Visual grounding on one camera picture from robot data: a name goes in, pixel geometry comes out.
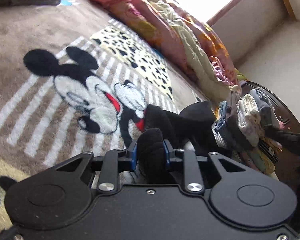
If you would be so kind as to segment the black garment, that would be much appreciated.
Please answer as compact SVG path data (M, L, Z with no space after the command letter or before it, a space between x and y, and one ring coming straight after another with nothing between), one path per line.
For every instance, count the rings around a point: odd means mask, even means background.
M175 179L166 168L163 141L168 140L174 149L191 142L198 156L218 152L231 157L231 151L219 147L212 125L216 117L211 102L193 103L179 114L148 105L144 116L144 132L138 138L139 169L149 184L174 184Z

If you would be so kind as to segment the right stack of folded clothes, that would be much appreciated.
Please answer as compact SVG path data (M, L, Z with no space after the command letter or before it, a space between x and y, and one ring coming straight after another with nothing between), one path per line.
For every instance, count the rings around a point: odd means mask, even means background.
M240 96L233 89L219 103L216 121L211 126L217 145L230 150L230 157L278 180L275 164L282 145L266 135L266 128L283 130L266 91L257 87Z

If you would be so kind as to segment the Mickey Mouse plush blanket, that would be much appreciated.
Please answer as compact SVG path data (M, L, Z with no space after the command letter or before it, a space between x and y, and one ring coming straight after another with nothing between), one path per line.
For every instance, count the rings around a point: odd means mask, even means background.
M87 0L0 7L0 232L8 188L81 152L140 135L148 105L204 100L181 70Z

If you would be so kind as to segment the dark wooden headboard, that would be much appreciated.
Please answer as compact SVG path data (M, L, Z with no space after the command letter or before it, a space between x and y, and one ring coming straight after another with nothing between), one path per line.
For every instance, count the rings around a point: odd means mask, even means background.
M249 93L251 89L255 89L257 87L262 87L266 91L266 94L269 96L269 100L274 107L274 112L277 118L285 124L285 131L300 134L300 123L297 118L284 104L284 102L271 90L268 90L266 87L258 83L248 81L242 87L242 95ZM283 147L281 153L279 153L279 162L275 164L275 166L275 173L279 180L286 183L290 188L296 191L296 188L300 184L300 156L289 152L289 150Z

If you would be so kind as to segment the floral pink yellow quilt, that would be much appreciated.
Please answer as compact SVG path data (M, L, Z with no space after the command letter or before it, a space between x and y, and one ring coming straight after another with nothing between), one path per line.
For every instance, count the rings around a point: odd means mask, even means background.
M237 70L213 29L172 0L92 0L179 67L210 100L242 94Z

